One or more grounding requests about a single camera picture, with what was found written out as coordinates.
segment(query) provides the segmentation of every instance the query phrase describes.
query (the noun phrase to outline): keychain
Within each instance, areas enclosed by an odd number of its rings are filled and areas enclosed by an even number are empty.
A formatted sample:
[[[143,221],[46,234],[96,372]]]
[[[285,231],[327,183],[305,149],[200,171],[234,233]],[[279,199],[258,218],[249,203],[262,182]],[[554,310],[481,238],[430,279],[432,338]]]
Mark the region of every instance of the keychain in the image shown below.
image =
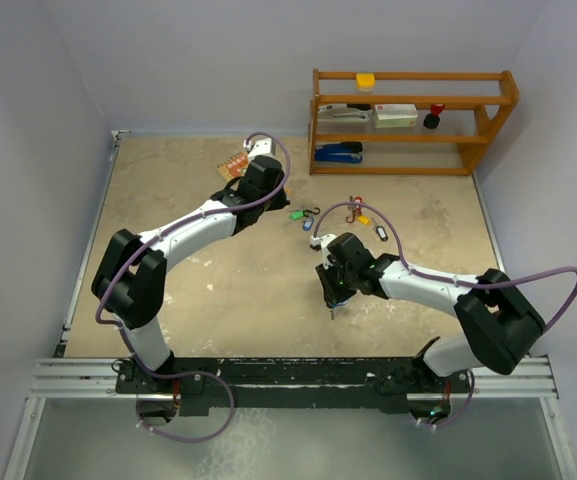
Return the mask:
[[[363,203],[364,199],[361,197],[353,197],[351,195],[350,201],[353,203]],[[363,217],[361,214],[361,207],[359,205],[348,205],[348,210],[350,210],[350,213],[346,217],[346,223],[352,223],[357,220],[358,217]]]
[[[388,241],[388,234],[386,233],[386,229],[382,225],[379,225],[377,223],[377,221],[375,220],[375,217],[372,217],[372,223],[375,226],[375,233],[377,233],[379,240],[381,240],[382,242],[387,242]]]
[[[308,216],[306,220],[304,220],[304,224],[302,225],[301,228],[303,228],[307,232],[312,228],[314,224],[315,224],[315,217]]]

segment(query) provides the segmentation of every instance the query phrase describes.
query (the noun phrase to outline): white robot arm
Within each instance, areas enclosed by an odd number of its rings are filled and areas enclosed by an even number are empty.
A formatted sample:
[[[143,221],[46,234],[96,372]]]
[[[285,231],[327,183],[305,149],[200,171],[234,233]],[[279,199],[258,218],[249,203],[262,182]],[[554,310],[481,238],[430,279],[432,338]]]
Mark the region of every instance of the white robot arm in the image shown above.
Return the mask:
[[[334,308],[345,305],[359,290],[364,295],[415,302],[459,320],[463,333],[433,339],[418,355],[439,377],[482,365],[509,374],[545,331],[543,319],[517,288],[475,291],[458,284],[508,280],[498,270],[456,275],[419,266],[406,268],[396,255],[374,258],[351,233],[312,237],[310,245],[323,257],[316,271],[331,316]],[[453,284],[421,278],[411,272],[413,268],[452,278]]]
[[[121,230],[110,240],[92,285],[93,293],[98,298],[104,295],[110,281],[132,253],[159,238],[138,260],[137,271],[124,274],[106,305],[123,323],[130,344],[150,370],[164,371],[166,362],[174,358],[157,319],[157,312],[163,303],[166,274],[207,245],[253,225],[263,212],[278,210],[289,204],[282,190],[258,207],[238,212],[227,211],[230,207],[248,204],[268,195],[279,184],[284,173],[274,155],[275,145],[270,138],[257,141],[248,154],[249,166],[239,179],[236,190],[231,188],[236,182],[229,182],[201,207],[168,225],[138,235]],[[224,211],[204,215],[204,212],[219,209]],[[167,236],[162,235],[171,225],[193,216],[198,218]]]

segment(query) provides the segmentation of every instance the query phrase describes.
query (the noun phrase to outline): beige floor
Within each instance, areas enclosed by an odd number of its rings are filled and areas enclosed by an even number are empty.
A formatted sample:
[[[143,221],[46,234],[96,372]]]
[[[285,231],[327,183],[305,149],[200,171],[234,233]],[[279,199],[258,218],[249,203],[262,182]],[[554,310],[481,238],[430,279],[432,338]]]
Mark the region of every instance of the beige floor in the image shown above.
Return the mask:
[[[349,195],[384,211],[398,228],[408,259],[459,273],[495,265],[473,182],[464,177],[315,176],[305,138],[288,138],[294,207],[326,206]],[[92,276],[111,235],[152,229],[195,209],[223,186],[216,164],[240,150],[240,138],[126,138],[122,141],[93,244],[66,355],[126,353],[112,327],[94,321]],[[340,209],[323,232],[357,234],[376,255],[396,253]],[[314,268],[309,233],[288,213],[266,213],[239,235],[182,262],[167,278],[160,312],[178,356],[404,356],[430,338],[459,330],[453,318],[405,301],[355,296],[330,320]]]

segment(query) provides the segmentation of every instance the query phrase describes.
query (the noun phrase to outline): wooden shelf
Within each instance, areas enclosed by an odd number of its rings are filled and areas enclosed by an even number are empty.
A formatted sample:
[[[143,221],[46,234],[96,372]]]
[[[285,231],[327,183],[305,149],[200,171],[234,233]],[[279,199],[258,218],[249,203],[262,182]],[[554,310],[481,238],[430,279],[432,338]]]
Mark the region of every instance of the wooden shelf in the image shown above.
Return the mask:
[[[479,135],[473,110],[450,110],[442,113],[435,130],[423,126],[429,113],[418,109],[419,120],[414,127],[377,128],[372,120],[366,123],[333,123],[319,121],[316,142],[423,142],[485,144],[488,139]]]
[[[318,133],[316,142],[412,142],[486,144],[479,135],[406,135],[401,133]]]
[[[357,93],[354,89],[356,72],[313,71],[313,98],[310,103],[308,126],[310,146],[310,173],[336,174],[432,174],[470,175],[488,150],[499,130],[519,100],[519,91],[509,71],[488,72],[374,72],[377,85],[374,93]],[[425,82],[425,94],[402,92],[404,87]],[[454,94],[445,94],[452,85]],[[483,84],[486,88],[474,88]],[[320,105],[330,103],[412,103],[419,112],[418,123],[411,128],[378,129],[372,120],[363,124],[319,122]],[[433,104],[444,104],[441,122],[436,130],[423,127],[423,119]],[[497,106],[489,118],[486,105]],[[468,125],[456,119],[469,118]],[[461,167],[323,167],[315,165],[314,153],[318,142],[403,142],[454,143],[461,157]]]

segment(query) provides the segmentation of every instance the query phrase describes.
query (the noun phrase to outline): white wall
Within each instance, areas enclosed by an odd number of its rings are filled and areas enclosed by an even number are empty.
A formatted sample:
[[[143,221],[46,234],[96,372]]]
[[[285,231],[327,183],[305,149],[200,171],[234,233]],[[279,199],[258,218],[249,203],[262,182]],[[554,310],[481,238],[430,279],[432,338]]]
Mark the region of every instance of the white wall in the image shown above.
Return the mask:
[[[45,0],[113,128],[306,132],[312,69],[502,70],[545,0]]]
[[[0,477],[30,372],[50,356],[111,137],[39,0],[0,0]]]
[[[506,267],[518,276],[577,265],[577,1],[548,3],[511,69],[521,101],[477,174]],[[526,292],[552,314],[572,281]],[[569,312],[538,350],[551,354],[577,447],[577,302]]]

